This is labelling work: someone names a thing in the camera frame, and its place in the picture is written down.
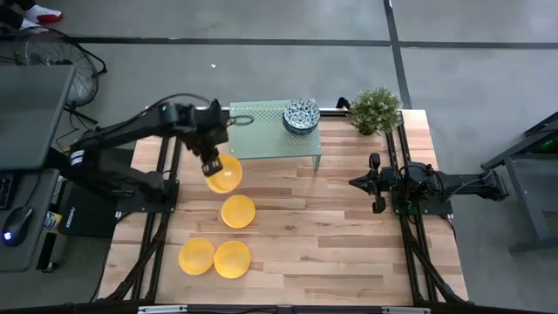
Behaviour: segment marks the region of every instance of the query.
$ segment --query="green glass table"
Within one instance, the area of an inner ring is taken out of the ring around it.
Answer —
[[[317,171],[322,158],[319,126],[308,135],[289,133],[282,125],[282,112],[288,102],[231,103],[231,116],[250,115],[254,122],[229,128],[230,153],[239,160],[311,156]]]

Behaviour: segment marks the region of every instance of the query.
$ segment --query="gray floor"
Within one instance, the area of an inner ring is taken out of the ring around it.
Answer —
[[[80,35],[169,38],[387,40],[381,0],[44,0],[65,12],[57,25]],[[556,42],[558,3],[551,0],[391,0],[399,39],[412,41]],[[110,124],[173,92],[222,103],[338,97],[386,85],[399,92],[390,48],[238,45],[88,44],[108,65],[98,97],[85,111]],[[403,49],[413,108],[426,109],[440,168],[480,171],[527,128],[555,112],[557,50]],[[514,196],[495,203],[453,199],[459,255],[477,304],[558,311],[558,250],[510,256],[530,239]],[[66,267],[51,275],[0,276],[10,308],[88,300],[106,243],[74,244]],[[56,291],[52,295],[20,290]]]

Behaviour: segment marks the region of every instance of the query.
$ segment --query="shoe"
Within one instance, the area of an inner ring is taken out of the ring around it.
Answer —
[[[38,4],[25,12],[25,17],[33,23],[50,24],[62,19],[62,12],[42,7]]]
[[[39,34],[39,33],[43,33],[43,32],[47,32],[49,30],[41,27],[41,25],[37,24],[37,23],[33,23],[32,21],[28,20],[27,18],[24,17],[24,21],[21,23],[21,27],[19,27],[20,31],[29,31],[33,34]]]

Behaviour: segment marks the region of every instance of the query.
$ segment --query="potted plant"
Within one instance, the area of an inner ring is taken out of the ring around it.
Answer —
[[[362,134],[390,132],[401,123],[401,102],[385,87],[358,94],[350,103],[351,124]]]

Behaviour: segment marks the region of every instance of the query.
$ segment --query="red sneaker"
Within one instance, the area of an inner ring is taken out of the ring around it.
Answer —
[[[25,12],[25,17],[34,23],[51,24],[62,19],[62,12],[35,4]]]

